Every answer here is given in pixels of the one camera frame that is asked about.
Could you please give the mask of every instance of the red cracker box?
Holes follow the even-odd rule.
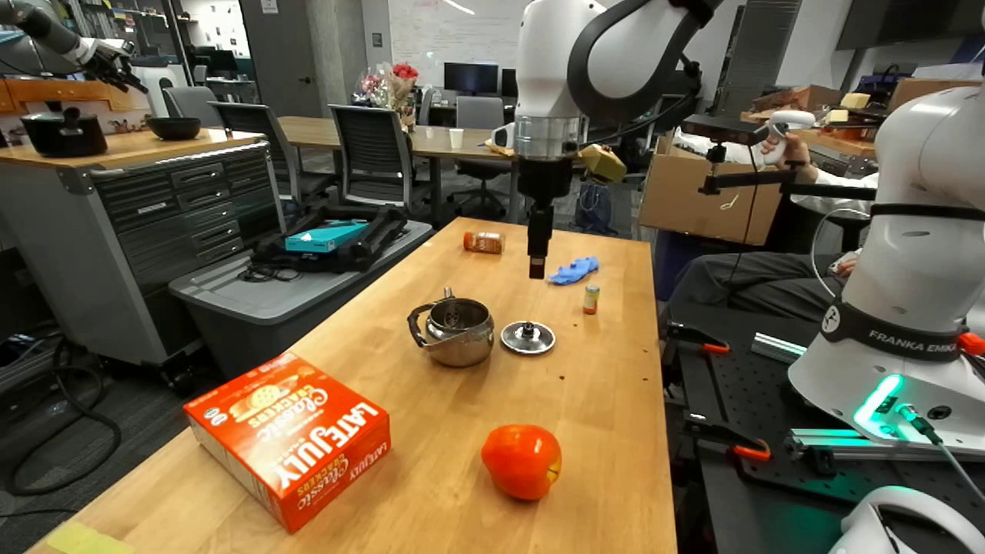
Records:
[[[286,533],[389,453],[389,416],[297,356],[277,356],[185,407],[197,441]]]

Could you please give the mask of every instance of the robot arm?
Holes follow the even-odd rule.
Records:
[[[554,196],[573,182],[573,157],[589,120],[624,125],[651,111],[669,88],[686,100],[663,118],[678,125],[699,94],[699,70],[683,57],[689,37],[720,0],[532,0],[516,53],[516,189],[532,200],[525,228],[529,278],[545,278]]]
[[[119,49],[109,49],[107,44],[98,44],[91,37],[78,37],[59,22],[52,22],[47,12],[29,6],[28,0],[7,0],[0,3],[0,23],[22,28],[34,44],[59,53],[61,57],[73,60],[79,70],[85,70],[94,80],[103,80],[109,86],[134,86],[140,84],[133,78],[130,60]]]

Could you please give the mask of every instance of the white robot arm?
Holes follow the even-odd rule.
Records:
[[[946,88],[891,111],[878,131],[871,231],[820,335],[790,385],[871,441],[925,446],[904,417],[931,417],[941,446],[985,453],[980,354],[963,354],[985,292],[985,91]]]
[[[620,125],[651,111],[669,88],[683,88],[669,125],[678,125],[699,91],[689,37],[720,0],[532,0],[520,22],[516,53],[516,189],[529,206],[529,278],[545,278],[554,228],[551,200],[573,182],[573,157],[589,120]]]
[[[913,554],[879,518],[879,511],[930,519],[953,536],[966,552],[985,552],[985,536],[952,503],[909,487],[871,489],[851,515],[840,519],[840,540],[832,554]]]
[[[55,54],[66,57],[79,70],[85,70],[94,80],[103,80],[109,86],[134,86],[140,84],[133,78],[130,60],[119,49],[109,49],[107,44],[98,44],[91,37],[78,37],[59,22],[52,22],[47,12],[29,6],[28,0],[7,0],[0,3],[0,23],[22,28],[34,44],[42,49],[52,49]]]

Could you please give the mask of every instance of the wooden table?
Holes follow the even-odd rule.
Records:
[[[236,145],[264,140],[257,131],[225,131],[200,130],[189,140],[159,140],[152,131],[117,131],[103,136],[107,150],[94,157],[42,157],[29,145],[0,149],[0,164],[28,164],[28,165],[59,165],[59,170],[85,170],[85,165],[143,165],[170,157],[192,157],[209,150],[225,150]]]
[[[462,252],[462,231],[502,231],[504,252]],[[520,223],[456,218],[291,345],[394,417],[394,453],[300,533],[286,536],[185,431],[34,552],[678,552],[649,245],[556,231],[551,265],[576,254],[599,259],[597,313],[582,313],[582,287],[525,281]],[[496,345],[480,366],[429,366],[405,313],[446,287],[484,300],[496,326],[554,326],[556,348],[515,356]],[[480,466],[502,421],[561,436],[561,484],[539,503],[502,498]]]
[[[793,130],[790,136],[807,140],[812,150],[873,164],[873,140],[850,140],[819,130]]]
[[[334,150],[334,165],[342,165],[342,140],[334,120],[330,118],[277,118],[284,138],[294,149],[326,149]],[[439,196],[439,160],[456,160],[456,164],[502,164],[511,165],[511,157],[502,150],[490,149],[485,138],[492,130],[464,130],[462,149],[452,149],[448,140],[448,125],[415,125],[413,130],[413,153],[427,157],[427,182],[429,182],[429,196]]]

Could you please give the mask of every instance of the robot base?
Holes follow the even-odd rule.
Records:
[[[925,417],[953,454],[985,454],[985,382],[963,356],[913,362],[859,341],[812,337],[788,370],[793,391],[869,441],[936,448],[913,417]]]

